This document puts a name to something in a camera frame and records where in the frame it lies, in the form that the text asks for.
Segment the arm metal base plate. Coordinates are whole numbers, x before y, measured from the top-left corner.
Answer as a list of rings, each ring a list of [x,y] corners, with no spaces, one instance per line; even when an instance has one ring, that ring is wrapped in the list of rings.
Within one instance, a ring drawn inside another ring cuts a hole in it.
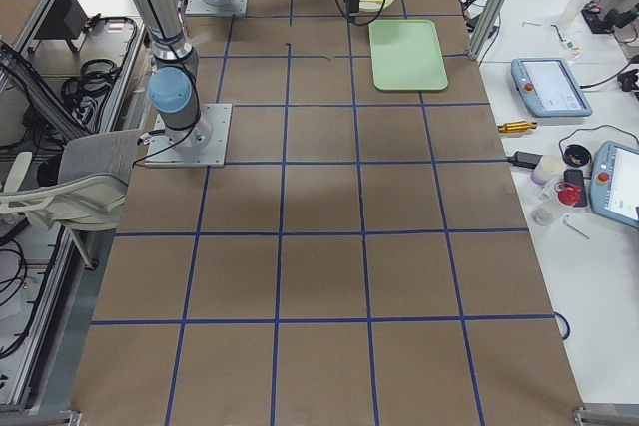
[[[199,121],[178,144],[187,131],[166,130],[164,121],[157,115],[154,129],[163,133],[149,139],[143,165],[148,168],[223,167],[231,118],[231,104],[202,104]]]
[[[187,0],[184,13],[191,17],[245,16],[249,0]]]

